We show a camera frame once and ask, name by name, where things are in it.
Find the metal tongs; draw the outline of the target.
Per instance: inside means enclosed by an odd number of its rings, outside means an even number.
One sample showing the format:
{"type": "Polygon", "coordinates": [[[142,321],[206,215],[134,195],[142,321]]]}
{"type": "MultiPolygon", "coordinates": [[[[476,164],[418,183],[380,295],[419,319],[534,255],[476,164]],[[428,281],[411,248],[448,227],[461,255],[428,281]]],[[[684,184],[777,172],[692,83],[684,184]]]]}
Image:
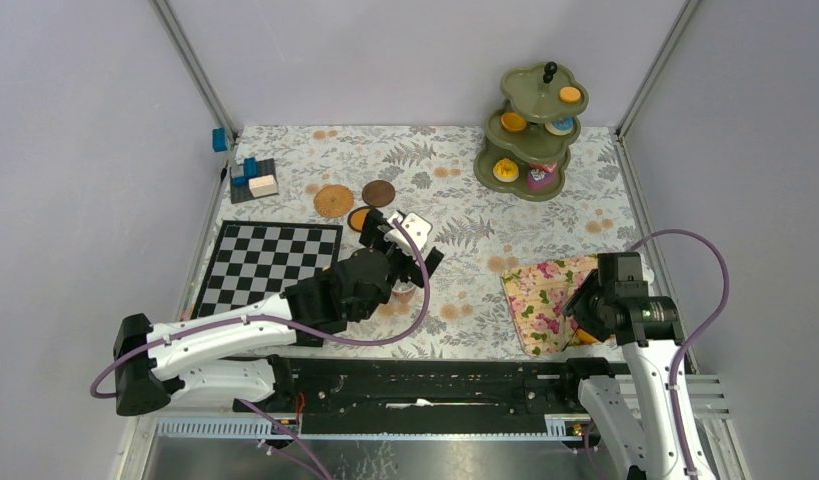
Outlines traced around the metal tongs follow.
{"type": "Polygon", "coordinates": [[[566,320],[568,322],[568,326],[566,327],[566,333],[561,341],[561,352],[583,345],[583,341],[580,339],[580,326],[577,321],[573,317],[567,317],[566,320]]]}

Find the yellow frosted donut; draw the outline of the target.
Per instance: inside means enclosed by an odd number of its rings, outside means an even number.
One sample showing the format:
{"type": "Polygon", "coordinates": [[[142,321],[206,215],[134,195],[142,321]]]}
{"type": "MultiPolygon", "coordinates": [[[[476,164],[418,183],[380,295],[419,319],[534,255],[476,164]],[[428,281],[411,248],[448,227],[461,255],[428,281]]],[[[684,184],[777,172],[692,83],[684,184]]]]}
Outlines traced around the yellow frosted donut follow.
{"type": "Polygon", "coordinates": [[[510,158],[501,158],[493,166],[492,173],[496,180],[503,183],[512,183],[520,176],[520,168],[510,158]]]}

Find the purple candy packet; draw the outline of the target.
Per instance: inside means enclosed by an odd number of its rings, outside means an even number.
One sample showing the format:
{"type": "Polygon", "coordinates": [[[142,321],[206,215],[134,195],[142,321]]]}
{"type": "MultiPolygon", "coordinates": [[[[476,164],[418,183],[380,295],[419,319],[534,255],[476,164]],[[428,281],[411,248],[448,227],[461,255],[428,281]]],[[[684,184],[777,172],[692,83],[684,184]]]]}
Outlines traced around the purple candy packet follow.
{"type": "Polygon", "coordinates": [[[531,169],[527,175],[527,186],[532,192],[539,192],[552,186],[556,181],[556,174],[542,169],[531,169]]]}

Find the blue frosted donut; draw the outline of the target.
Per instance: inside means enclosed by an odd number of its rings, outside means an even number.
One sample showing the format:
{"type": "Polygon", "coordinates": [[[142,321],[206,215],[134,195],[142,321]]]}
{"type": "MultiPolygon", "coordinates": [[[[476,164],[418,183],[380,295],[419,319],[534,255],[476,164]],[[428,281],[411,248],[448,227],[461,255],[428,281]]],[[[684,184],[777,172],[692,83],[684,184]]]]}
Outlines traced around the blue frosted donut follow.
{"type": "Polygon", "coordinates": [[[544,127],[552,135],[566,136],[574,130],[575,125],[576,122],[573,117],[563,117],[545,123],[544,127]]]}

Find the round orange biscuit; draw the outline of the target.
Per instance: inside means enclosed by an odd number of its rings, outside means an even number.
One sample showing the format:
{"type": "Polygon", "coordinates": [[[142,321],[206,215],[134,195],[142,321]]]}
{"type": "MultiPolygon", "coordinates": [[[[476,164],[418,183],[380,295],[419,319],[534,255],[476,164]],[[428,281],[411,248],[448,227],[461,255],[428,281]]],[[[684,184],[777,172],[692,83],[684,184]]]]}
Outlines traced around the round orange biscuit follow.
{"type": "Polygon", "coordinates": [[[565,104],[577,104],[582,100],[583,93],[576,87],[565,86],[559,90],[558,97],[565,104]]]}

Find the pink strawberry cake slice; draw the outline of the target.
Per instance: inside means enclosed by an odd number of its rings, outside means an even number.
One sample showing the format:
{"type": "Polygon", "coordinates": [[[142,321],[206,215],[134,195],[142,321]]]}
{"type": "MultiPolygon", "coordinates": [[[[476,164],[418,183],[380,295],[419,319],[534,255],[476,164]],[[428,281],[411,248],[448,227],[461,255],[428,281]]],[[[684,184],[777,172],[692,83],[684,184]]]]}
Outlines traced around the pink strawberry cake slice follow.
{"type": "Polygon", "coordinates": [[[540,170],[547,174],[554,174],[555,171],[558,169],[558,163],[551,163],[551,164],[532,164],[531,168],[534,170],[540,170]]]}

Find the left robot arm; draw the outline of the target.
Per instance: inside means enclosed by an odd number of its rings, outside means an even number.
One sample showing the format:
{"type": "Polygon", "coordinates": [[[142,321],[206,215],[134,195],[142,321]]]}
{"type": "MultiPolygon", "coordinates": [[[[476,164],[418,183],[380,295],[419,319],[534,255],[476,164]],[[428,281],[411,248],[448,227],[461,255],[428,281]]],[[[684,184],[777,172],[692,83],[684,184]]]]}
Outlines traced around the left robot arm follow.
{"type": "Polygon", "coordinates": [[[371,210],[359,248],[345,259],[342,232],[339,225],[224,222],[191,318],[122,320],[106,370],[116,413],[238,401],[284,410],[296,388],[288,363],[249,360],[247,352],[342,342],[347,326],[370,318],[397,285],[425,287],[443,258],[427,246],[432,225],[414,213],[371,210]]]}

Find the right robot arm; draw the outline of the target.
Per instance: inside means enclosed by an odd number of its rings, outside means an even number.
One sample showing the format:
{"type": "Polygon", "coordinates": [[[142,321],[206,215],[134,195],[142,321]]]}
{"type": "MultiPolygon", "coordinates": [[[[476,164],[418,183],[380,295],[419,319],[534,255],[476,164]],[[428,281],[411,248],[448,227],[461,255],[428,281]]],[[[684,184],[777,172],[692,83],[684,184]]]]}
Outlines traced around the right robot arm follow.
{"type": "Polygon", "coordinates": [[[684,373],[678,309],[652,296],[639,254],[604,253],[562,312],[597,340],[614,338],[633,380],[632,413],[603,358],[566,361],[558,386],[568,410],[586,411],[620,479],[713,479],[684,373]]]}

